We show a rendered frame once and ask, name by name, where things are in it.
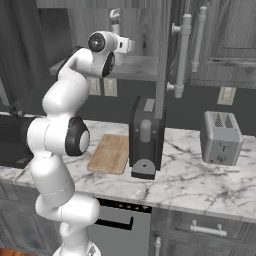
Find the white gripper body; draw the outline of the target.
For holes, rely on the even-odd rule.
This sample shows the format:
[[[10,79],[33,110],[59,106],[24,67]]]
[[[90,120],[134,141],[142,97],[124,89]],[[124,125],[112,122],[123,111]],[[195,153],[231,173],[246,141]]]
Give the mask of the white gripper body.
[[[116,66],[122,66],[125,63],[125,58],[126,58],[125,54],[115,52],[114,56],[115,56],[115,65]]]

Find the white spray bottle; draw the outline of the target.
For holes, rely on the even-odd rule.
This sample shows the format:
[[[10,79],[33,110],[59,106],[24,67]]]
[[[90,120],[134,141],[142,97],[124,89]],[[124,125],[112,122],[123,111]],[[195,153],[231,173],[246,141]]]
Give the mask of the white spray bottle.
[[[120,9],[112,9],[110,11],[110,20],[112,25],[112,30],[115,34],[120,34]]]

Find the grey open cabinet door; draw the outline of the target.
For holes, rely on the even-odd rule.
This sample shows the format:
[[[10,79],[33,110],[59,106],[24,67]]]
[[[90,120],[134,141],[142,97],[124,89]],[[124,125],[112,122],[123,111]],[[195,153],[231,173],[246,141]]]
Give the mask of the grey open cabinet door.
[[[158,39],[158,66],[155,93],[155,118],[163,117],[165,104],[166,84],[170,70],[170,38],[172,28],[172,2],[173,0],[160,0],[159,10],[159,39]]]

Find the wooden cutting board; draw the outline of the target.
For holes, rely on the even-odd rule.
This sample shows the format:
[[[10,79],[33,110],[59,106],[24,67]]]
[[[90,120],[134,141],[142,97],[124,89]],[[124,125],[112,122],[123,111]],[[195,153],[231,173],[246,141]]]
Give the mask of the wooden cutting board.
[[[87,169],[92,172],[121,175],[129,156],[127,136],[104,134],[88,162]]]

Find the dark open cabinet door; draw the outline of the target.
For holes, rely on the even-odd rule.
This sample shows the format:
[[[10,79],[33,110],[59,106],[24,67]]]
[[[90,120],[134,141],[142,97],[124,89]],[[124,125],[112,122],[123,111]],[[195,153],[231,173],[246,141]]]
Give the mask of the dark open cabinet door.
[[[0,100],[14,108],[43,85],[72,48],[68,11],[36,0],[0,0]]]

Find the grey base cabinet door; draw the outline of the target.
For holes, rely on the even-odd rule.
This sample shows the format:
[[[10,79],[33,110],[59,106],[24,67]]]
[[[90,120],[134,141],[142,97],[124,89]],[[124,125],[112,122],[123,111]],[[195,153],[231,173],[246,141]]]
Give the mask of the grey base cabinet door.
[[[177,230],[152,230],[148,256],[154,256],[157,236],[162,239],[160,256],[256,256],[256,247]]]
[[[60,246],[57,226],[39,216],[35,188],[0,182],[0,242],[9,249],[52,256]]]

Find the dark grey coffee machine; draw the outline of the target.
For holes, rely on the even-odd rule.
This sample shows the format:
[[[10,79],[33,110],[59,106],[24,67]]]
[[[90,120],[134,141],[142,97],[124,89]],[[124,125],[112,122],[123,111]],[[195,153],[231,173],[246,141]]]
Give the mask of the dark grey coffee machine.
[[[166,115],[155,118],[155,100],[138,96],[129,121],[129,166],[131,176],[154,180],[161,169]]]

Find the dark tap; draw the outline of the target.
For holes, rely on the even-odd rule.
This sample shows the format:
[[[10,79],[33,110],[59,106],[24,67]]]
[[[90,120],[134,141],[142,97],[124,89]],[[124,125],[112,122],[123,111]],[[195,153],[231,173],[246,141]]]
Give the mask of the dark tap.
[[[25,112],[22,110],[20,102],[16,101],[9,105],[9,114],[15,117],[24,117]]]

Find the grey toaster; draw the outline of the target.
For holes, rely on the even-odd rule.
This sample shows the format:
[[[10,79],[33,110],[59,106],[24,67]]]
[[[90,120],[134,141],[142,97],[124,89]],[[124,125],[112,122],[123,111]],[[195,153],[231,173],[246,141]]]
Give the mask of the grey toaster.
[[[244,139],[233,113],[206,111],[200,131],[202,159],[206,163],[235,166]]]

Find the grey drawer front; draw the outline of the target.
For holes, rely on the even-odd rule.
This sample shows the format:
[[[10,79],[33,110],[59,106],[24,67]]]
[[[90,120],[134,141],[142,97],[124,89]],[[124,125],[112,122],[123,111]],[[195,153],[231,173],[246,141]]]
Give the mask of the grey drawer front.
[[[218,224],[227,232],[226,237],[204,234],[190,230],[192,221],[196,220],[198,226],[216,229]],[[256,247],[256,224],[244,221],[224,219],[207,215],[192,214],[176,210],[161,208],[152,209],[152,227],[156,230],[178,230],[198,235],[229,239],[232,242],[242,243]]]

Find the grey dishwasher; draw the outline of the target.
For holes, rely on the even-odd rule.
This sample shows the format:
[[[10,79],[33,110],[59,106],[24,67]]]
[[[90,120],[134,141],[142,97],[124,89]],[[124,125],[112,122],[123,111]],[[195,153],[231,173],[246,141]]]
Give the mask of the grey dishwasher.
[[[101,225],[87,228],[89,238],[101,251],[102,256],[148,256],[152,208],[109,199],[98,199],[99,219],[128,223],[134,218],[132,230]]]

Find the grey open wall cabinet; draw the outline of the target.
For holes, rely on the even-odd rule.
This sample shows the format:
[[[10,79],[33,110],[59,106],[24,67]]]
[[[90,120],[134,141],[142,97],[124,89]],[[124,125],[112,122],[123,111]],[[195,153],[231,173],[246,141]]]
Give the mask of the grey open wall cabinet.
[[[125,63],[115,67],[111,78],[155,81],[158,50],[156,28],[158,9],[149,0],[36,0],[38,8],[68,12],[72,46],[86,46],[89,35],[111,31],[110,11],[120,8],[120,34],[135,42]]]

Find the white wall outlet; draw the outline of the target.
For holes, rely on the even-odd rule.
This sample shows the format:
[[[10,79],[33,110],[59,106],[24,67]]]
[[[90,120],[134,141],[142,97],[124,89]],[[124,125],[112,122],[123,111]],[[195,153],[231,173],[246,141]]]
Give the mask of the white wall outlet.
[[[104,93],[106,96],[116,97],[117,96],[117,80],[104,78]]]
[[[98,78],[89,77],[88,82],[90,85],[90,94],[95,96],[100,96],[100,80]]]
[[[219,105],[231,106],[234,101],[235,93],[236,89],[234,87],[221,87],[217,103]]]

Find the grey panelled wall cabinet door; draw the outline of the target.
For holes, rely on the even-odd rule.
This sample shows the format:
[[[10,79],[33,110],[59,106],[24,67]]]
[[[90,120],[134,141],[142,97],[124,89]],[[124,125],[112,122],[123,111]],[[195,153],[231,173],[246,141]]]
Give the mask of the grey panelled wall cabinet door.
[[[199,65],[192,72],[200,7],[207,8]],[[191,85],[256,89],[256,0],[191,0]]]

